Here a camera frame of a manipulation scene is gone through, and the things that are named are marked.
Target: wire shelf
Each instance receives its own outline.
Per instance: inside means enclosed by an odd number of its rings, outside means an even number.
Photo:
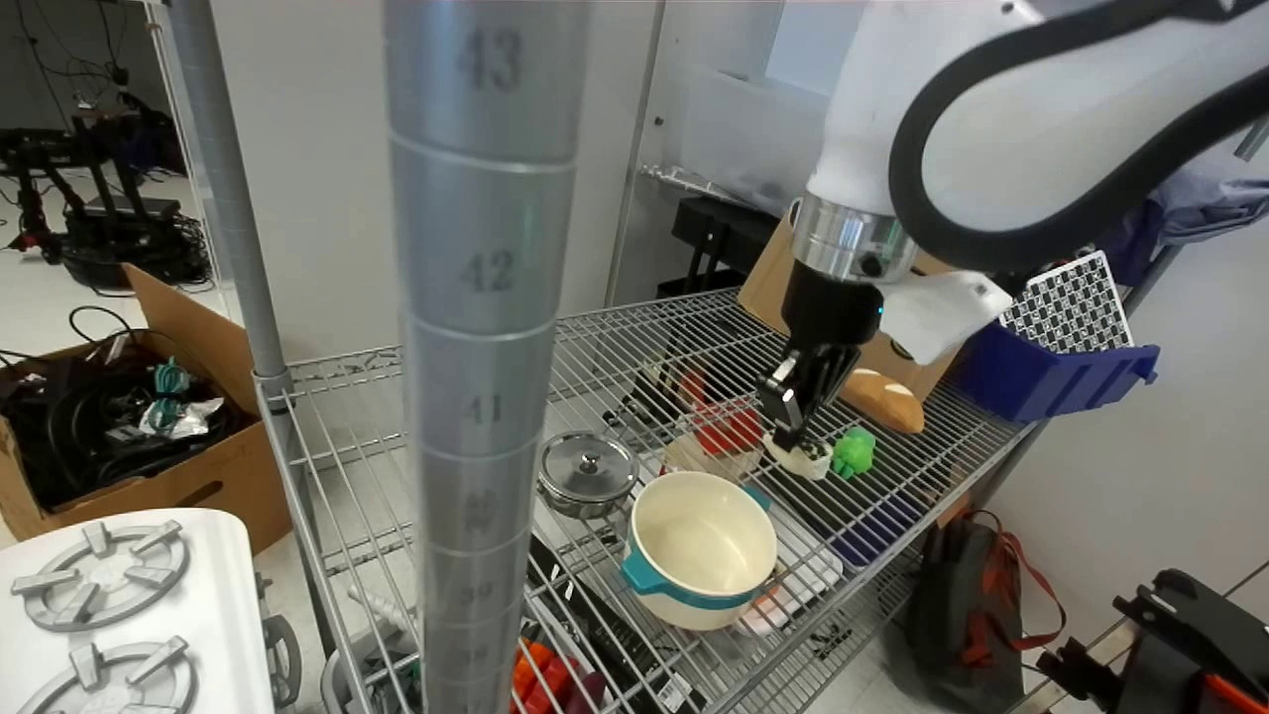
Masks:
[[[863,608],[872,598],[861,591],[882,591],[882,570],[909,542],[1024,438],[956,393],[927,399],[922,438],[890,438],[831,399],[812,416],[812,431],[831,445],[843,427],[863,423],[877,431],[877,467],[816,485],[782,477],[754,447],[754,382],[777,354],[782,336],[736,309],[734,293],[560,323],[544,438],[574,427],[615,438],[638,451],[638,485],[662,467],[730,467],[769,501],[782,535],[777,580],[766,596],[730,629],[684,635],[643,612],[619,580],[627,506],[578,522],[535,502],[535,541],[548,551],[535,551],[525,570],[522,635],[568,660],[568,690],[585,711],[807,707],[852,652],[837,648],[831,660],[816,660],[812,635],[839,619],[878,624],[882,608]],[[371,711],[388,701],[409,711],[414,698],[414,652],[391,637],[391,629],[413,629],[414,612],[414,501],[400,393],[400,350],[371,350],[294,364],[294,387],[269,398],[302,439],[290,473],[306,480],[311,522],[298,526],[319,541],[317,570],[331,588],[330,624],[356,637],[356,656],[339,652],[347,695],[335,695],[335,707],[354,698],[347,682],[360,682],[360,701]]]

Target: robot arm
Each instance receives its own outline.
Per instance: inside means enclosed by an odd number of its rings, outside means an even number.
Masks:
[[[773,445],[795,447],[806,439],[806,422],[837,393],[861,344],[877,334],[877,280],[909,270],[909,239],[951,267],[1034,270],[1107,234],[1197,152],[1269,116],[1266,22],[1250,51],[1258,69],[1180,112],[1147,144],[1136,144],[1136,126],[1107,126],[1112,116],[1093,116],[1097,103],[1087,98],[1089,92],[1108,92],[1136,98],[1143,107],[1148,107],[1147,98],[1172,103],[1176,92],[1164,87],[1164,69],[1148,69],[1168,45],[1155,22],[1227,22],[1258,5],[1259,0],[1108,0],[1041,18],[1030,5],[1013,0],[872,0],[839,62],[826,118],[826,152],[791,217],[795,267],[782,304],[787,350],[755,385],[759,407],[777,423]],[[1081,62],[1081,75],[1069,81],[1061,75],[1067,69],[1045,62],[1052,55],[1107,40],[1124,40],[1108,45],[1123,49],[1107,62],[1108,71]],[[1143,82],[1134,69],[1160,75],[1160,82],[1148,87],[1155,94],[1134,87]],[[956,116],[966,116],[959,124],[972,124],[972,129],[935,148],[930,136],[951,103]],[[1081,157],[1030,165],[1026,144],[1013,140],[1060,112],[1067,112],[1067,124],[1075,126],[1067,136],[1075,136],[1075,148],[1087,156],[1107,156],[1107,144],[1134,144],[1134,152],[1119,152],[1124,157],[1102,178],[1079,173]],[[1008,152],[1020,148],[1020,156],[1008,157],[1024,164],[1026,173],[1001,182],[1013,194],[993,189],[972,215],[1008,223],[1020,202],[1026,202],[1030,215],[1034,207],[1052,215],[1026,227],[962,227],[959,217],[946,217],[922,182],[927,164],[974,172],[966,156],[1001,156],[1000,144],[1008,144]],[[966,172],[959,172],[962,188],[991,178],[987,172]],[[1075,188],[1075,198],[1067,207],[1045,207],[1056,202],[1052,194],[1061,194],[1056,188]]]

